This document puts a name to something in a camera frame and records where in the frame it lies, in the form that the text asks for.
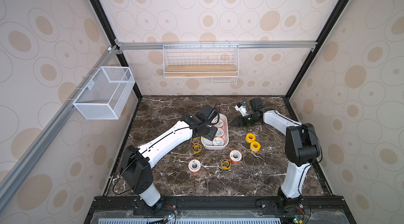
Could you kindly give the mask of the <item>orange tape roll mid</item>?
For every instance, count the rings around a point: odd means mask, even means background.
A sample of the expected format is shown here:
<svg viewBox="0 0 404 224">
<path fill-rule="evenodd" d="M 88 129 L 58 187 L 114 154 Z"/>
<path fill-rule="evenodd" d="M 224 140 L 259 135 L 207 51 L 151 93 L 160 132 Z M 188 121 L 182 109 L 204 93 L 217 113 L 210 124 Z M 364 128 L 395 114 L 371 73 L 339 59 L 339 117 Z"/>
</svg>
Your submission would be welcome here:
<svg viewBox="0 0 404 224">
<path fill-rule="evenodd" d="M 221 137 L 215 137 L 212 140 L 213 146 L 223 146 L 224 145 L 224 140 Z"/>
</svg>

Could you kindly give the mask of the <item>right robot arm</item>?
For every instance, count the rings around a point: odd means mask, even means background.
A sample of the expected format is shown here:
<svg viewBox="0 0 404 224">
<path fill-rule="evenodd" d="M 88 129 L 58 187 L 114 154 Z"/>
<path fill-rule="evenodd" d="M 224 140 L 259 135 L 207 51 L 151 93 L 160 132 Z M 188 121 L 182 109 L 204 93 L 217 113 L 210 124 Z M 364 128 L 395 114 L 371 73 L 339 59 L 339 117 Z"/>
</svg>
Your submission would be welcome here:
<svg viewBox="0 0 404 224">
<path fill-rule="evenodd" d="M 314 126 L 299 123 L 266 107 L 260 98 L 251 99 L 248 105 L 238 103 L 235 109 L 240 115 L 230 123 L 232 126 L 249 127 L 262 123 L 285 135 L 288 168 L 285 180 L 278 190 L 276 206 L 280 212 L 294 210 L 301 202 L 308 170 L 322 153 Z"/>
</svg>

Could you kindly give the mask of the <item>white plastic storage box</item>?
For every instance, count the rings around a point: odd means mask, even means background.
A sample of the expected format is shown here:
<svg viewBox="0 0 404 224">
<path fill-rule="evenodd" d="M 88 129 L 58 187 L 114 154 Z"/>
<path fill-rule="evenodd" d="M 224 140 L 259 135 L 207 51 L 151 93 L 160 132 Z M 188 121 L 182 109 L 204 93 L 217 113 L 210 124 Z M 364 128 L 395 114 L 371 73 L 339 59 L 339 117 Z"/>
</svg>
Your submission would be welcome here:
<svg viewBox="0 0 404 224">
<path fill-rule="evenodd" d="M 201 144 L 208 150 L 223 150 L 229 143 L 228 119 L 224 114 L 220 114 L 213 123 L 216 123 L 216 135 L 213 140 L 201 137 Z"/>
</svg>

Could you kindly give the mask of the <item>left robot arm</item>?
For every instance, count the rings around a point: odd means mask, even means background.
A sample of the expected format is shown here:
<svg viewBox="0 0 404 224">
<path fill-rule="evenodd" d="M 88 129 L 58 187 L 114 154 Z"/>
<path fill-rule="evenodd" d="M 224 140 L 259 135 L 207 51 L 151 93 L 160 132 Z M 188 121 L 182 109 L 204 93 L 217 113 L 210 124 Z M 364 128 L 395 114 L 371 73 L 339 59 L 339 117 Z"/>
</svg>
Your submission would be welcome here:
<svg viewBox="0 0 404 224">
<path fill-rule="evenodd" d="M 158 205 L 162 197 L 153 184 L 152 169 L 171 150 L 191 138 L 213 140 L 219 120 L 220 109 L 206 105 L 196 114 L 182 116 L 173 127 L 154 140 L 138 147 L 128 146 L 123 152 L 120 177 L 146 205 Z"/>
</svg>

